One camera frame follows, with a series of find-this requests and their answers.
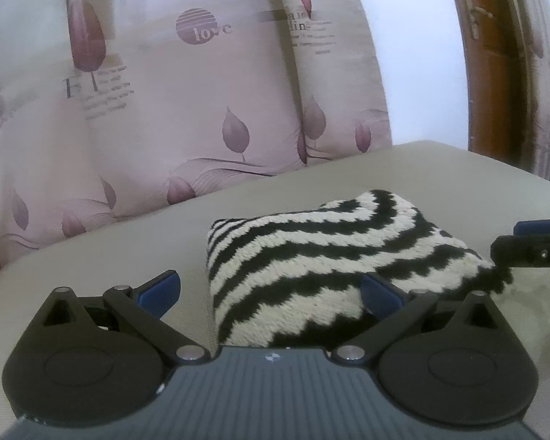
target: gray ribbed panel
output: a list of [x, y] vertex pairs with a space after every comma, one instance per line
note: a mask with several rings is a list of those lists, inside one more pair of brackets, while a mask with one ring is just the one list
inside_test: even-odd
[[[265, 356], [275, 353], [279, 361]], [[429, 426], [391, 405], [362, 369], [319, 349], [226, 347], [182, 367], [150, 405], [107, 425], [65, 429], [24, 419], [3, 440], [537, 440], [521, 423], [486, 432]]]

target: beige sofa cushion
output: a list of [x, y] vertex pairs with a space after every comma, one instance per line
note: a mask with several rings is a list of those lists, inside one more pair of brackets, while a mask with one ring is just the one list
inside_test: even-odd
[[[71, 286], [97, 296], [167, 270], [182, 297], [164, 321], [215, 347], [205, 276], [206, 234], [220, 217], [315, 208], [378, 188], [399, 194], [453, 236], [488, 256], [518, 220], [550, 218], [550, 183], [499, 162], [434, 142], [415, 142], [297, 172], [243, 183], [21, 258], [0, 272], [0, 376], [6, 358], [48, 293]], [[550, 438], [550, 270], [518, 269], [496, 298], [540, 370], [526, 421]], [[14, 420], [1, 389], [0, 433]]]

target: brown door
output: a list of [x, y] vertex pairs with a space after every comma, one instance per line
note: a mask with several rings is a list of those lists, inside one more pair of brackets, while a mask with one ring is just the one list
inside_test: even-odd
[[508, 0], [456, 0], [469, 85], [469, 150], [518, 165], [527, 119]]

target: black and white crosshair logo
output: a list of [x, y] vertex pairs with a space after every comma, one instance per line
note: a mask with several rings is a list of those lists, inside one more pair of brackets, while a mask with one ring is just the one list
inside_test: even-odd
[[271, 354], [265, 356], [265, 359], [271, 363], [275, 363], [281, 359], [281, 356], [275, 352], [271, 352]]

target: zebra print fabric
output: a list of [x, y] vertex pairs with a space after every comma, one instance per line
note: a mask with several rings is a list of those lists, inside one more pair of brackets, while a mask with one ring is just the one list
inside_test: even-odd
[[448, 299], [511, 282], [408, 201], [374, 190], [306, 212], [222, 219], [208, 235], [214, 319], [223, 345], [333, 349], [375, 324], [362, 275]]

